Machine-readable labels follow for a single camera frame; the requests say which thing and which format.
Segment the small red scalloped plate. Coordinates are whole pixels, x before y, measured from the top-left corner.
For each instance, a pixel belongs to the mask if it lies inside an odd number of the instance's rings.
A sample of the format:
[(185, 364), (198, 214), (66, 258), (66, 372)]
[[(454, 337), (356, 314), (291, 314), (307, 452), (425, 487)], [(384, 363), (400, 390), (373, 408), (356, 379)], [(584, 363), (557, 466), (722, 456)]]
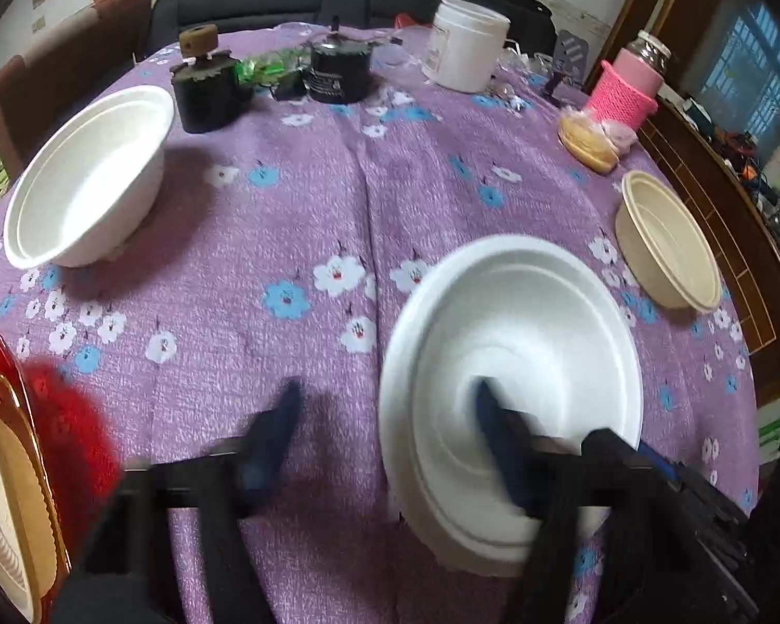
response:
[(23, 399), (0, 375), (0, 616), (46, 622), (71, 564)]

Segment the cream plastic bowl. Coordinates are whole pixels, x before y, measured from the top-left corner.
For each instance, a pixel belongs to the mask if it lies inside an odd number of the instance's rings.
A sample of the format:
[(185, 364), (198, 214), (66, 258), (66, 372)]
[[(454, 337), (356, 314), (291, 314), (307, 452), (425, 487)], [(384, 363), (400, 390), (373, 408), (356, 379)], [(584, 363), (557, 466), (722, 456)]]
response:
[(616, 237), (635, 280), (658, 306), (712, 313), (721, 300), (719, 267), (681, 199), (642, 171), (621, 179)]
[(39, 476), (18, 435), (0, 419), (0, 588), (20, 620), (43, 620), (43, 600), (58, 574)]

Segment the large red scalloped plate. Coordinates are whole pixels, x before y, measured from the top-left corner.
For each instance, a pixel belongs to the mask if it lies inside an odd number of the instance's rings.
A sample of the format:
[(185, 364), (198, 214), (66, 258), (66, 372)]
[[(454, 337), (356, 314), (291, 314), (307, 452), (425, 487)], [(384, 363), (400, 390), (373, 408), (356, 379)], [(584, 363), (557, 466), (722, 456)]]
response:
[(22, 361), (0, 335), (0, 373), (25, 386), (64, 543), (75, 558), (121, 480), (115, 445), (94, 401), (71, 382), (64, 363), (46, 356)]

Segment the white plastic jar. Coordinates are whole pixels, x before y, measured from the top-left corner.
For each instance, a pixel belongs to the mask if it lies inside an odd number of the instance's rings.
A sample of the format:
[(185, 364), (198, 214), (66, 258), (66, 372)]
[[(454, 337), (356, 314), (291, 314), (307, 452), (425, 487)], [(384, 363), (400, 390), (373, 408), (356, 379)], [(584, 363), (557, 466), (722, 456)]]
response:
[(511, 21), (465, 0), (441, 0), (432, 21), (422, 72), (445, 89), (483, 92), (504, 48)]

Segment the red plastic bag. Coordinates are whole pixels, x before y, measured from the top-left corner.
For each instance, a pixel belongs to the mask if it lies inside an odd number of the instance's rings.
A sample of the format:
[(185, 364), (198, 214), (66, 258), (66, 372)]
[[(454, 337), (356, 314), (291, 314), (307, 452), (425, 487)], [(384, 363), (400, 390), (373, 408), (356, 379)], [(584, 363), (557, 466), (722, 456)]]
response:
[(421, 23), (408, 13), (397, 14), (394, 18), (394, 28), (402, 30), (403, 28), (420, 27)]

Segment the black jar with label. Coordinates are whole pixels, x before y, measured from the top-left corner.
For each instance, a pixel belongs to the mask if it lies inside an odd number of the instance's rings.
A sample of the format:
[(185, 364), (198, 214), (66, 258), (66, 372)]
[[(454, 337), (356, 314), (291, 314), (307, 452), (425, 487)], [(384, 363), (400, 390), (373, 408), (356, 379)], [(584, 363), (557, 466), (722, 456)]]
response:
[(348, 37), (341, 19), (332, 17), (329, 30), (309, 42), (304, 83), (311, 99), (324, 105), (347, 106), (362, 101), (372, 89), (374, 44)]

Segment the green candy wrapper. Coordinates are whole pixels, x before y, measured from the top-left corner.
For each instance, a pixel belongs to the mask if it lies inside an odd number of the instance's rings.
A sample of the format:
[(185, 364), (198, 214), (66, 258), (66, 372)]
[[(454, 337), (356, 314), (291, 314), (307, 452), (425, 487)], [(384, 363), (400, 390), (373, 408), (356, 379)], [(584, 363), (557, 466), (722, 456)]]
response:
[(274, 86), (284, 76), (309, 64), (311, 52), (307, 48), (281, 48), (235, 63), (233, 74), (239, 86)]

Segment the black pot with cork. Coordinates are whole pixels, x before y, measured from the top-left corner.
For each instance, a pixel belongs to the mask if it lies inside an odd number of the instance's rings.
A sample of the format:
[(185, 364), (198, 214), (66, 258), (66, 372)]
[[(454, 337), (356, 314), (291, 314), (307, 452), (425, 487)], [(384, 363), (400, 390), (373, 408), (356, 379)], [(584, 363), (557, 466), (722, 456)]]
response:
[(236, 59), (219, 49), (218, 27), (197, 25), (178, 36), (181, 62), (172, 67), (172, 88), (181, 125), (189, 134), (226, 127), (241, 111)]

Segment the grey phone stand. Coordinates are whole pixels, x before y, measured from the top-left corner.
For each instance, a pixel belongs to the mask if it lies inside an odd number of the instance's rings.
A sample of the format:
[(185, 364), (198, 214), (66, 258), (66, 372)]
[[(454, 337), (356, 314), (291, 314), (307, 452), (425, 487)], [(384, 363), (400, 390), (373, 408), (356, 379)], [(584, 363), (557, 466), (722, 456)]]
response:
[(589, 42), (573, 32), (561, 30), (552, 54), (552, 73), (568, 79), (574, 86), (582, 86), (588, 70)]

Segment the bagged pastry snack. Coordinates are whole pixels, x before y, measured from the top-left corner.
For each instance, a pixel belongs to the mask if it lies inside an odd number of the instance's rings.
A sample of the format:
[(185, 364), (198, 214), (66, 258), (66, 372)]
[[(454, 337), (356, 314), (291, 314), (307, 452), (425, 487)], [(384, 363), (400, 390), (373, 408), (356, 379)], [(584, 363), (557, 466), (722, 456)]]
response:
[(638, 142), (637, 133), (614, 120), (595, 120), (589, 110), (564, 107), (559, 113), (558, 139), (566, 151), (599, 175), (612, 173)]

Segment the pink knit-sleeved thermos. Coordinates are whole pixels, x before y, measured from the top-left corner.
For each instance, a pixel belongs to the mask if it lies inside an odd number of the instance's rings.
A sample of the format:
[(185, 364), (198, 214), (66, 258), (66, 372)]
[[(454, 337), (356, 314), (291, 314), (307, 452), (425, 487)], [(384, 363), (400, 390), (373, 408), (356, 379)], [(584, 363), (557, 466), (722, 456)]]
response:
[(669, 59), (669, 48), (641, 30), (614, 61), (602, 62), (602, 75), (584, 109), (596, 121), (616, 121), (637, 131), (658, 110)]

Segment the wooden sideboard cabinet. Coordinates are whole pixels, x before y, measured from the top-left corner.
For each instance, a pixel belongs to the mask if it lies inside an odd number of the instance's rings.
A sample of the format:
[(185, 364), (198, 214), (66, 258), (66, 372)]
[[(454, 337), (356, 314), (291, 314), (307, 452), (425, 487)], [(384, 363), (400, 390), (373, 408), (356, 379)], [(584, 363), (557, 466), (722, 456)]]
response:
[[(622, 0), (599, 58), (611, 61), (649, 30), (672, 52), (673, 90), (700, 48), (721, 0)], [(735, 302), (760, 406), (780, 398), (780, 246), (737, 177), (667, 100), (644, 124), (644, 148), (705, 231)]]

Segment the white foam bowl large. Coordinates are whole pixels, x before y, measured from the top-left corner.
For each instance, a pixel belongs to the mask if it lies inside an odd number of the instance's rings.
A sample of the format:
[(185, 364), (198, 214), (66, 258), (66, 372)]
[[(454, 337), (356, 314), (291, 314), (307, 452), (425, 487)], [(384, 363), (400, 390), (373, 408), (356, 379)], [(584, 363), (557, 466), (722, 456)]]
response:
[(412, 292), (380, 379), (388, 487), (440, 564), (510, 578), (539, 524), (511, 503), (477, 427), (479, 380), (490, 382), (504, 407), (569, 447), (599, 428), (637, 445), (641, 370), (608, 288), (548, 241), (473, 241), (445, 256)]

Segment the purple floral tablecloth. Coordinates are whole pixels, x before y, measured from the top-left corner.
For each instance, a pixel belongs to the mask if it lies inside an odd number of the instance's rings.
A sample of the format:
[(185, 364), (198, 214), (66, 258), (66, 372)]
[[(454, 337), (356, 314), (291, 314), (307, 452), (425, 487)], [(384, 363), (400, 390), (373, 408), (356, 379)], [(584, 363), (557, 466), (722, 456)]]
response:
[(527, 234), (581, 259), (637, 345), (644, 438), (738, 505), (757, 500), (754, 378), (731, 300), (655, 306), (618, 254), (617, 176), (579, 165), (551, 107), (422, 76), (427, 32), (376, 61), (362, 106), (257, 96), (235, 123), (173, 129), (152, 213), (87, 268), (16, 269), (0, 217), (0, 332), (42, 395), (83, 396), (119, 457), (176, 461), (239, 431), (281, 382), (307, 404), (285, 481), (245, 525), (283, 622), (492, 622), (507, 583), (453, 572), (387, 500), (380, 358), (428, 270), (466, 242)]

